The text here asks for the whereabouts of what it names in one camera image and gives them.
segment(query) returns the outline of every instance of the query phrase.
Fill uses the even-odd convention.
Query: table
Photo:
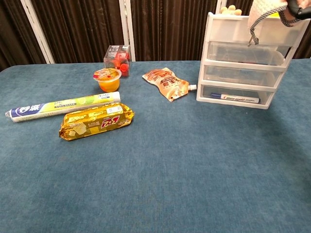
[[[196,84],[199,61],[134,62],[121,80],[131,125],[65,141],[63,115],[5,111],[101,93],[101,63],[0,73],[0,232],[310,232],[311,60],[293,60],[269,110],[167,101],[142,79],[168,67]]]

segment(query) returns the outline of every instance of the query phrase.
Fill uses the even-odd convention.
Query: brown curtain
[[[217,0],[132,0],[137,61],[200,60]]]
[[[45,63],[20,0],[0,0],[0,71]]]
[[[252,7],[253,0],[228,0],[227,7],[230,5],[235,5],[237,9],[242,10],[244,16],[249,15],[249,11]],[[300,46],[298,47],[294,59],[298,58],[310,58],[311,57],[311,24],[306,30],[304,37],[301,40]]]
[[[118,0],[32,0],[56,63],[102,62],[122,45]]]

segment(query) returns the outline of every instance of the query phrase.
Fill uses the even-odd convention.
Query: small clear plastic box
[[[123,77],[130,76],[130,62],[129,45],[110,45],[104,57],[104,67],[120,70]]]

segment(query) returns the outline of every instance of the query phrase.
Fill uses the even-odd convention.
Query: clear plastic cup
[[[114,68],[104,68],[97,70],[93,78],[104,92],[114,92],[120,86],[121,71]]]

